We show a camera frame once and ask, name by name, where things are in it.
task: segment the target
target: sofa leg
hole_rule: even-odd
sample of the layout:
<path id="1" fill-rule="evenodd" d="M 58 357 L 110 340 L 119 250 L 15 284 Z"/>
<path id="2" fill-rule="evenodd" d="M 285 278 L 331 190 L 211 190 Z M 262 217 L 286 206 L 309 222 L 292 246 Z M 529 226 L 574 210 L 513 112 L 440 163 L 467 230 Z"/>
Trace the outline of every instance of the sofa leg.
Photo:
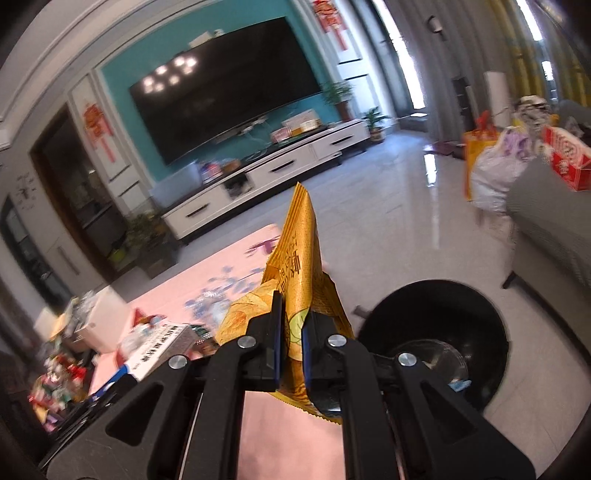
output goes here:
<path id="1" fill-rule="evenodd" d="M 502 285 L 503 290 L 508 289 L 511 286 L 511 282 L 513 282 L 513 280 L 515 280 L 516 277 L 517 277 L 517 274 L 514 271 L 511 271 L 511 273 L 509 274 L 507 279 L 503 282 L 503 285 Z"/>

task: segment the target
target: black trash can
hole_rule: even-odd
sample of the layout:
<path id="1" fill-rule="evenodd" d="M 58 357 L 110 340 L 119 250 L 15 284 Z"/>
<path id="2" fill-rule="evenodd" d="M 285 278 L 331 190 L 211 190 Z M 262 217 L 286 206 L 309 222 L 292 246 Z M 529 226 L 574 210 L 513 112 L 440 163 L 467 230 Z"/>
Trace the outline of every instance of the black trash can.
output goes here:
<path id="1" fill-rule="evenodd" d="M 358 340 L 383 356 L 413 353 L 448 382 L 455 375 L 471 380 L 463 394 L 480 412 L 501 384 L 509 352 L 494 305 L 450 280 L 423 280 L 395 291 L 372 311 Z"/>

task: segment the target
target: accent wall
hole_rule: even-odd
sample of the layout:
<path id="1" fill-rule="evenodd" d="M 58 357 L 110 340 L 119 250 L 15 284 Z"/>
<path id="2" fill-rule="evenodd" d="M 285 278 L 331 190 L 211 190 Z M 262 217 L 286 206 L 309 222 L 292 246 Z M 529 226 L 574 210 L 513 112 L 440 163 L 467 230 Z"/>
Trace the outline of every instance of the accent wall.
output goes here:
<path id="1" fill-rule="evenodd" d="M 188 50 L 189 42 L 204 32 L 211 34 L 221 29 L 228 33 L 273 18 L 285 17 L 300 43 L 319 84 L 330 77 L 312 37 L 302 22 L 291 0 L 221 0 L 198 8 L 172 20 L 130 45 L 107 63 L 102 73 L 109 94 L 148 171 L 160 181 L 193 160 L 209 161 L 223 158 L 242 158 L 265 147 L 269 133 L 281 122 L 297 113 L 313 108 L 323 122 L 335 122 L 339 117 L 334 107 L 327 105 L 322 94 L 276 109 L 268 115 L 266 125 L 256 126 L 251 136 L 232 137 L 215 144 L 208 142 L 190 154 L 166 165 L 160 156 L 135 106 L 129 88 L 168 62 L 176 54 Z"/>

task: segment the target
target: silver screw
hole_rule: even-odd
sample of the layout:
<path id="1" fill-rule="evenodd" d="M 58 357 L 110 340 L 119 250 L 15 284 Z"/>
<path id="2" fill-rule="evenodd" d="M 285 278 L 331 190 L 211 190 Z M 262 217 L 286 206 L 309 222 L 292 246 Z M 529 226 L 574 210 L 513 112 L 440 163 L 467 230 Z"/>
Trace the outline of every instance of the silver screw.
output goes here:
<path id="1" fill-rule="evenodd" d="M 398 362 L 403 367 L 412 367 L 417 363 L 417 357 L 411 353 L 401 353 L 398 355 Z"/>
<path id="2" fill-rule="evenodd" d="M 331 335 L 329 336 L 329 345 L 330 346 L 343 346 L 347 343 L 346 337 L 342 335 Z"/>
<path id="3" fill-rule="evenodd" d="M 245 335 L 238 339 L 238 346 L 240 348 L 250 348 L 256 345 L 256 339 L 249 335 Z"/>
<path id="4" fill-rule="evenodd" d="M 185 365 L 187 365 L 187 363 L 187 357 L 184 355 L 175 355 L 170 357 L 170 359 L 168 360 L 168 366 L 174 370 L 183 368 Z"/>

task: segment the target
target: tiled floor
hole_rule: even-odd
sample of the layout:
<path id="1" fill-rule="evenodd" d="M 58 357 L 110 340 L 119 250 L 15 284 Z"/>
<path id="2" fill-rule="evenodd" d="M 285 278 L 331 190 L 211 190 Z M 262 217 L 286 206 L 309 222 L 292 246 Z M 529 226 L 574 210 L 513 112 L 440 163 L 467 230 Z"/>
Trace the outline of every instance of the tiled floor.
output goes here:
<path id="1" fill-rule="evenodd" d="M 436 157 L 433 172 L 433 158 L 426 162 L 423 156 L 425 142 L 422 135 L 393 134 L 304 182 L 323 260 L 347 312 L 359 304 L 371 309 L 392 291 L 424 278 L 461 281 L 489 297 L 504 317 L 511 355 L 485 416 L 541 474 L 587 410 L 591 375 L 537 303 L 517 286 L 501 290 L 511 249 L 476 225 L 473 207 L 462 196 L 463 162 Z M 136 298 L 269 223 L 281 226 L 290 199 L 288 190 L 203 235 L 155 280 L 134 269 L 114 286 L 127 300 Z M 361 326 L 359 318 L 350 320 L 356 329 Z"/>

